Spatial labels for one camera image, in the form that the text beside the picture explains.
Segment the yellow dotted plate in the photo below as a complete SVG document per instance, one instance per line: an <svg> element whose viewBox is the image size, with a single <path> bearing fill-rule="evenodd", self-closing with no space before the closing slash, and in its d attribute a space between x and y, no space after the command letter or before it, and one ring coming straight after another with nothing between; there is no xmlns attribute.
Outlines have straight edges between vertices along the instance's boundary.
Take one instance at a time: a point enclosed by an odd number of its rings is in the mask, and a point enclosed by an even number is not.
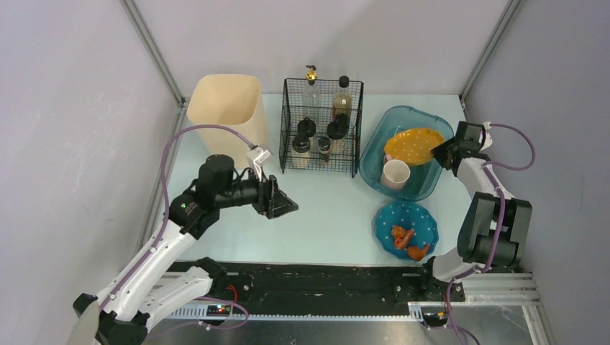
<svg viewBox="0 0 610 345"><path fill-rule="evenodd" d="M446 139L430 128L413 128L395 134L385 143L383 151L394 160L409 166L424 165L433 159L432 150Z"/></svg>

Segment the pink white mug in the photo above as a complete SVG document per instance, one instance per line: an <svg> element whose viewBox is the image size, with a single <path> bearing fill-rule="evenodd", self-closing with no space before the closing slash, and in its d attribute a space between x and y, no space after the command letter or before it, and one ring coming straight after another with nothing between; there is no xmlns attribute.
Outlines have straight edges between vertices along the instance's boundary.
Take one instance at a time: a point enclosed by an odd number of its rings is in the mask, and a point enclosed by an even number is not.
<svg viewBox="0 0 610 345"><path fill-rule="evenodd" d="M390 155L384 156L381 170L380 184L391 190L401 190L411 177L410 167L402 160L394 159Z"/></svg>

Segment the spice jar black lid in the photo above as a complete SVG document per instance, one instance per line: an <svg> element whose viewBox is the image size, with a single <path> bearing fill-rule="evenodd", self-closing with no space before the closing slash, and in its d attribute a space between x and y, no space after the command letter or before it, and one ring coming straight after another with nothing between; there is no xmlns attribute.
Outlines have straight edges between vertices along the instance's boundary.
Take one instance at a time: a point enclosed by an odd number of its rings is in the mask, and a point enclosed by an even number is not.
<svg viewBox="0 0 610 345"><path fill-rule="evenodd" d="M349 130L349 116L338 114L327 125L327 136L331 140L332 154L341 155L345 149L346 136Z"/></svg>
<svg viewBox="0 0 610 345"><path fill-rule="evenodd" d="M311 141L306 135L296 135L291 142L293 168L305 169L311 163Z"/></svg>
<svg viewBox="0 0 610 345"><path fill-rule="evenodd" d="M297 124L297 134L308 139L315 136L317 133L317 125L314 120L309 117L303 118Z"/></svg>

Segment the small pepper shaker jar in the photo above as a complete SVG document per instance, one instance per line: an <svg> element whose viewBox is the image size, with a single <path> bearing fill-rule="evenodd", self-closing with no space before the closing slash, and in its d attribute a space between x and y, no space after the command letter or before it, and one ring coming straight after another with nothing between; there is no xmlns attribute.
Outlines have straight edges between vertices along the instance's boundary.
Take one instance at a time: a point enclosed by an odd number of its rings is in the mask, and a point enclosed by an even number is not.
<svg viewBox="0 0 610 345"><path fill-rule="evenodd" d="M320 137L318 139L319 159L326 164L330 161L332 151L332 141L329 137Z"/></svg>

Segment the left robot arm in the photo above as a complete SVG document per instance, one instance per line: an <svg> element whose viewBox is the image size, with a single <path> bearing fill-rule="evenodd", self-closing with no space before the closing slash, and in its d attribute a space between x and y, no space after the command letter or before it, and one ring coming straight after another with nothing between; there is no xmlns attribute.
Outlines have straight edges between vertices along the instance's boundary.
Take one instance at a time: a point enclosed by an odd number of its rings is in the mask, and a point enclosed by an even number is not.
<svg viewBox="0 0 610 345"><path fill-rule="evenodd" d="M278 187L276 177L254 165L237 175L226 155L212 155L199 176L169 203L164 219L132 261L95 295L73 303L78 316L69 344L142 344L154 327L191 300L207 295L221 267L205 259L174 281L155 289L170 266L220 218L223 208L251 205L275 219L298 205Z"/></svg>

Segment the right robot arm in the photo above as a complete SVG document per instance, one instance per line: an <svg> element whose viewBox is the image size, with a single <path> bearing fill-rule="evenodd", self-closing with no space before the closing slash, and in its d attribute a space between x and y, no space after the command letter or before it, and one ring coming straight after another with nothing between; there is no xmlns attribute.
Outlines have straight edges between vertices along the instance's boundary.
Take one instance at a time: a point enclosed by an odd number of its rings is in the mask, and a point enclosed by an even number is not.
<svg viewBox="0 0 610 345"><path fill-rule="evenodd" d="M532 204L510 193L494 168L528 170L535 162L536 151L527 135L512 127L529 147L529 162L512 166L491 159L486 150L493 144L491 130L499 126L489 121L462 121L454 137L432 149L433 158L441 167L466 187L470 205L456 246L431 257L422 267L421 294L426 300L447 302L463 279L494 268L515 268L522 260Z"/></svg>

